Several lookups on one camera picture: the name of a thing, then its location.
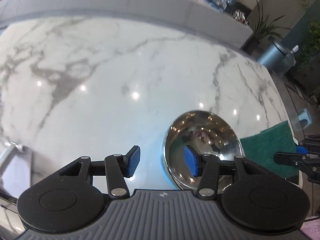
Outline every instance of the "logo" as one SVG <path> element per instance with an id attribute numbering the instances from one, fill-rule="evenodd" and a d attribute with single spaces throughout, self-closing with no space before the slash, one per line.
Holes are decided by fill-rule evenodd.
<path id="1" fill-rule="evenodd" d="M 166 193 L 166 192 L 161 192 L 161 193 L 159 194 L 160 197 L 166 197 L 167 195 L 168 195 L 168 193 Z"/>

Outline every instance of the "pink cloth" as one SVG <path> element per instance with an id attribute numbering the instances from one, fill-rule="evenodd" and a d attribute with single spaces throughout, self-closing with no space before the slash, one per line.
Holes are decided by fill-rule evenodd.
<path id="1" fill-rule="evenodd" d="M 312 240 L 320 240 L 320 219 L 303 223 L 301 231 Z"/>

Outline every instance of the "stainless steel bowl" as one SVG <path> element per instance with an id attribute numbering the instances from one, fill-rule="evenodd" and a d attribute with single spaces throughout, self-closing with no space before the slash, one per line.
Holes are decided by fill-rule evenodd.
<path id="1" fill-rule="evenodd" d="M 235 155 L 242 155 L 238 137 L 219 116 L 199 110 L 182 114 L 171 124 L 163 152 L 164 168 L 180 189 L 195 190 L 200 181 L 200 177 L 191 176 L 185 165 L 185 145 L 191 145 L 200 154 L 215 154 L 221 160 L 233 160 Z M 220 176 L 218 192 L 231 183 L 231 176 Z"/>

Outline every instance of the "trash can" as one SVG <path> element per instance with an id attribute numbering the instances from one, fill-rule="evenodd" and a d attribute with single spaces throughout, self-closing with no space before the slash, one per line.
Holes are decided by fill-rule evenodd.
<path id="1" fill-rule="evenodd" d="M 268 49 L 257 59 L 257 62 L 264 65 L 268 70 L 280 63 L 291 52 L 277 41 L 273 41 Z"/>

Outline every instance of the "blue gripper pad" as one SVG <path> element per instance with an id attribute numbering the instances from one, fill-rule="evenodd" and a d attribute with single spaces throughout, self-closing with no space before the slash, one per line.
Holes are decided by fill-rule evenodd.
<path id="1" fill-rule="evenodd" d="M 128 160 L 128 168 L 125 171 L 125 177 L 130 178 L 133 176 L 136 168 L 140 162 L 140 147 L 132 147 L 132 149 L 128 152 L 129 160 Z"/>
<path id="2" fill-rule="evenodd" d="M 187 146 L 183 148 L 183 157 L 184 162 L 186 163 L 191 176 L 196 177 L 198 174 L 198 167 L 196 163 L 196 157 L 193 155 L 193 153 L 188 149 Z"/>
<path id="3" fill-rule="evenodd" d="M 308 151 L 303 146 L 296 146 L 297 153 L 307 154 Z"/>

